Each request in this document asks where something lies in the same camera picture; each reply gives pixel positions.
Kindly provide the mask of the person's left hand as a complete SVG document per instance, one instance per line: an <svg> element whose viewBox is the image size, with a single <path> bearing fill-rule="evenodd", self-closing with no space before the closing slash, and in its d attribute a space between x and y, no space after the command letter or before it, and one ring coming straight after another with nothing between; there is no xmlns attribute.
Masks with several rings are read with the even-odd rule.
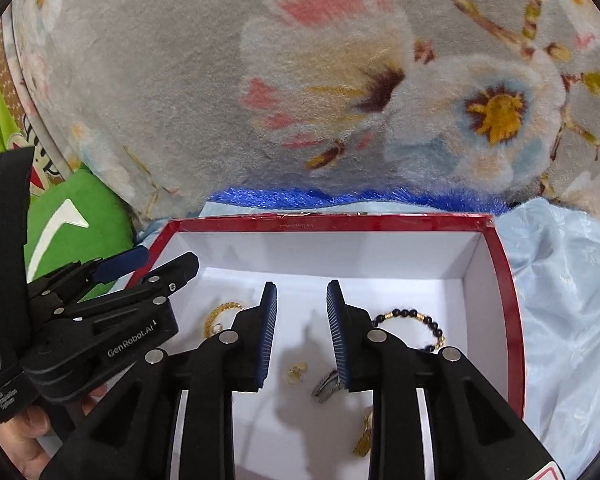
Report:
<svg viewBox="0 0 600 480"><path fill-rule="evenodd" d="M0 422L0 445L24 478L40 478L50 462L40 439L51 429L50 416L37 405L28 406L8 422Z"/></svg>

